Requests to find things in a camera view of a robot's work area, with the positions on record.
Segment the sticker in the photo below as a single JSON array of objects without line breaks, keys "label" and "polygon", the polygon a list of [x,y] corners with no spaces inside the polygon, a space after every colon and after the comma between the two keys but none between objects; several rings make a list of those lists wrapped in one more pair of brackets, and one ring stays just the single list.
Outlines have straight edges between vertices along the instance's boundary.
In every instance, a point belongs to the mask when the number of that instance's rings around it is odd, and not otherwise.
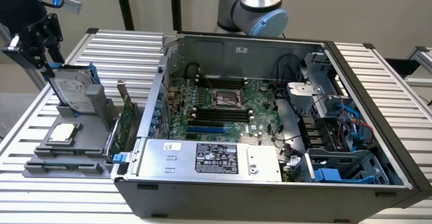
[{"label": "sticker", "polygon": [[236,53],[248,53],[248,48],[246,47],[236,47]]},{"label": "sticker", "polygon": [[181,143],[180,142],[165,142],[164,143],[164,150],[165,151],[180,151],[180,149],[181,149]]},{"label": "sticker", "polygon": [[77,80],[56,79],[66,103],[72,109],[81,113],[94,113],[94,107],[90,99],[85,96],[85,86]]},{"label": "sticker", "polygon": [[237,146],[196,144],[194,171],[238,174]]}]

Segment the white wall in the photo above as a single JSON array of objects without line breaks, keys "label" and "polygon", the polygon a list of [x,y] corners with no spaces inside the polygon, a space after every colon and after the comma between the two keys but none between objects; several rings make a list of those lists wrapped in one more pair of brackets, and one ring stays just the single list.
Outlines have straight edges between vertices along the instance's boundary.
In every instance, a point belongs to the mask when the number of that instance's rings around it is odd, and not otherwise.
[{"label": "white wall", "polygon": [[[81,1],[80,15],[54,10],[65,38],[61,43],[65,56],[88,27],[124,29],[117,0]],[[170,0],[129,1],[137,30],[172,29]],[[182,0],[184,30],[213,31],[217,1]],[[285,35],[292,38],[328,39],[337,42],[369,42],[384,56],[404,58],[414,46],[432,46],[430,1],[284,0],[282,7],[289,12],[290,20]],[[2,74],[9,74],[9,70],[0,65],[0,78]]]}]

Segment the cpu socket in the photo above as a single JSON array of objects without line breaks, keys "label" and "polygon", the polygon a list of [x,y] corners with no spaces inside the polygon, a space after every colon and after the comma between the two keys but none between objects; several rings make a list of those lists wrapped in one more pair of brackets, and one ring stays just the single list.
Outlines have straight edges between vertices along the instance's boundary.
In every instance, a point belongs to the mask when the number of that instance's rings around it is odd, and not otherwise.
[{"label": "cpu socket", "polygon": [[240,90],[213,90],[210,101],[213,106],[241,107]]}]

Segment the blue pcie slot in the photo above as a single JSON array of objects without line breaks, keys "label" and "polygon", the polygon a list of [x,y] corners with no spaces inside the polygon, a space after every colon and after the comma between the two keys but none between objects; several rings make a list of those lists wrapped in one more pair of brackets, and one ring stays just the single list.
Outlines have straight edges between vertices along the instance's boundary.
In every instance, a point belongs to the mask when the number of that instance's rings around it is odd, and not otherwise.
[{"label": "blue pcie slot", "polygon": [[224,134],[225,130],[221,127],[188,127],[186,132]]}]

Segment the black pole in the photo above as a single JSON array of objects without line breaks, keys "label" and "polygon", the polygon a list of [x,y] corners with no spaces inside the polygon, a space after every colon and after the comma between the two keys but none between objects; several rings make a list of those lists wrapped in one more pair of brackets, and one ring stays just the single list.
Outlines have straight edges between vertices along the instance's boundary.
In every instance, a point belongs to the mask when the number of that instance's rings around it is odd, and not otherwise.
[{"label": "black pole", "polygon": [[124,27],[126,30],[134,30],[129,0],[118,0]]},{"label": "black pole", "polygon": [[173,16],[173,29],[181,31],[181,0],[170,0],[170,10]]}]

